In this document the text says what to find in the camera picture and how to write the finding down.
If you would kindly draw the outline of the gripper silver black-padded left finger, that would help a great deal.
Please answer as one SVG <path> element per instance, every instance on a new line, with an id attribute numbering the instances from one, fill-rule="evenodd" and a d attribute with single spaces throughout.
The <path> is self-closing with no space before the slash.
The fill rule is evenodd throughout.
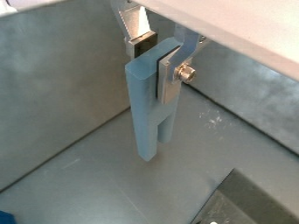
<path id="1" fill-rule="evenodd" d="M 109 1 L 124 33 L 125 53 L 135 59 L 157 44 L 157 34 L 151 30 L 144 6 L 133 0 Z"/>

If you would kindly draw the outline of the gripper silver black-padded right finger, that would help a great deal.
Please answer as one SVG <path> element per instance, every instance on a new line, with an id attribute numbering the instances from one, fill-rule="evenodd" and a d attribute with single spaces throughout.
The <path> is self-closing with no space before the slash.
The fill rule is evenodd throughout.
<path id="1" fill-rule="evenodd" d="M 180 93 L 182 83 L 190 83 L 196 75 L 192 58 L 211 40 L 196 31 L 176 24 L 174 49 L 157 60 L 156 96 L 161 104 L 172 101 Z"/>

